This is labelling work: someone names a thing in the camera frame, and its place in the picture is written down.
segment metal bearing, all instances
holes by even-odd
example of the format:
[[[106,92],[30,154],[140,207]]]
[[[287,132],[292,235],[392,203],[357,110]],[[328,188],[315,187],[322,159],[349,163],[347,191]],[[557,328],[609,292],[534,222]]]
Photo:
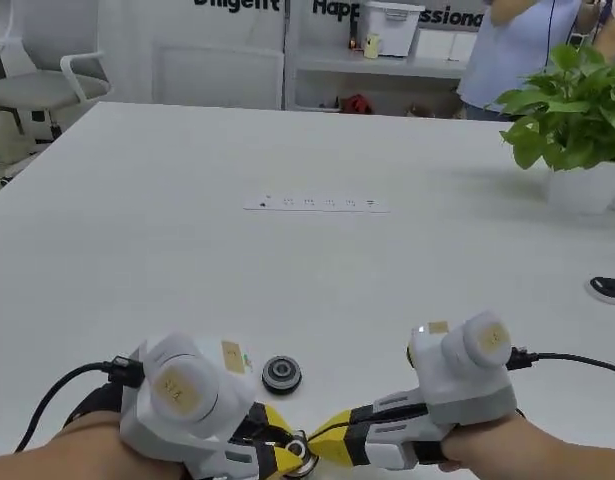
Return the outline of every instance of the metal bearing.
[[[298,362],[291,357],[274,357],[263,367],[263,385],[276,395],[289,395],[302,381]]]
[[[294,432],[294,439],[285,448],[299,456],[303,464],[293,472],[285,474],[286,478],[299,479],[309,475],[318,464],[319,457],[312,454],[307,447],[307,435],[303,431]]]

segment red object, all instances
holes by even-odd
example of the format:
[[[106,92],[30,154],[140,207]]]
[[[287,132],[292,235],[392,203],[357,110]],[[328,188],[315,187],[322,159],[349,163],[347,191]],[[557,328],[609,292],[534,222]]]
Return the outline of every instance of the red object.
[[[356,113],[360,115],[373,115],[374,109],[362,95],[341,98],[339,101],[340,113]]]

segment cable connector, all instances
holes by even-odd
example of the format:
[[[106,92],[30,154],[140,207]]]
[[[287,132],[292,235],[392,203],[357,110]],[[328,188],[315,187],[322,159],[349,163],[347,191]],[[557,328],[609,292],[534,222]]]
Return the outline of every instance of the cable connector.
[[[529,368],[538,360],[540,360],[540,357],[537,353],[529,353],[526,348],[512,347],[511,357],[509,357],[507,362],[507,370],[511,372],[513,370]]]
[[[103,363],[103,372],[107,374],[110,383],[123,387],[140,388],[145,380],[143,364],[126,357],[116,357],[111,362]]]

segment plant pot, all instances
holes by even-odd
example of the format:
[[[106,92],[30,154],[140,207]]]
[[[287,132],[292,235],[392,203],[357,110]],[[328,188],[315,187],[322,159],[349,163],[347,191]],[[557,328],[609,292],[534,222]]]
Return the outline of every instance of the plant pot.
[[[602,162],[589,170],[550,171],[545,190],[547,202],[571,213],[603,213],[615,199],[615,163]]]

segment light blue shirt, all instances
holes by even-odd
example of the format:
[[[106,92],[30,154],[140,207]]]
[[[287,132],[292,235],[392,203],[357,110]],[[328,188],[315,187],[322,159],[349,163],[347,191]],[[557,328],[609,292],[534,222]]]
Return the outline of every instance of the light blue shirt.
[[[500,27],[491,23],[490,9],[483,17],[474,50],[458,94],[463,102],[483,108],[501,93],[521,88],[523,77],[545,66],[552,2],[549,48],[565,43],[576,21],[581,0],[538,0],[511,22]],[[488,109],[500,111],[499,105]]]

